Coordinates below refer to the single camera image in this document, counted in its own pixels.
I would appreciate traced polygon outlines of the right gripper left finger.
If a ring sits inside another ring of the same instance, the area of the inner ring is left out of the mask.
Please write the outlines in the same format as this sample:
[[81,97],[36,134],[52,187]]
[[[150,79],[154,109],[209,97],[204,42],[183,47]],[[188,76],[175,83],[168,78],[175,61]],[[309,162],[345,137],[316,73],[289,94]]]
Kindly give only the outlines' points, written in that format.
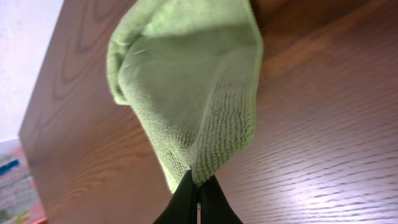
[[196,224],[198,189],[188,170],[181,179],[165,210],[154,224]]

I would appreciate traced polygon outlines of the green microfiber cloth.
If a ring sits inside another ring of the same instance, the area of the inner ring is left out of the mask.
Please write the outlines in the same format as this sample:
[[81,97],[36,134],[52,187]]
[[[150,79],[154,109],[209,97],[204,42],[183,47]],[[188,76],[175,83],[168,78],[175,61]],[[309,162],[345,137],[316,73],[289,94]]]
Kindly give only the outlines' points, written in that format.
[[171,192],[206,182],[256,128],[262,39],[247,0],[138,0],[106,57],[115,102],[132,108]]

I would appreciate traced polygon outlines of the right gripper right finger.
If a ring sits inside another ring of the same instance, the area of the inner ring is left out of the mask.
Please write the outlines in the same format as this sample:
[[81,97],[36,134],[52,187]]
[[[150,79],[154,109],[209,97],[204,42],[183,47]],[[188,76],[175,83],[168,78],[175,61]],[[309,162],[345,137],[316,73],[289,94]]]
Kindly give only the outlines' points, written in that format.
[[243,224],[230,207],[214,175],[201,185],[199,193],[201,224]]

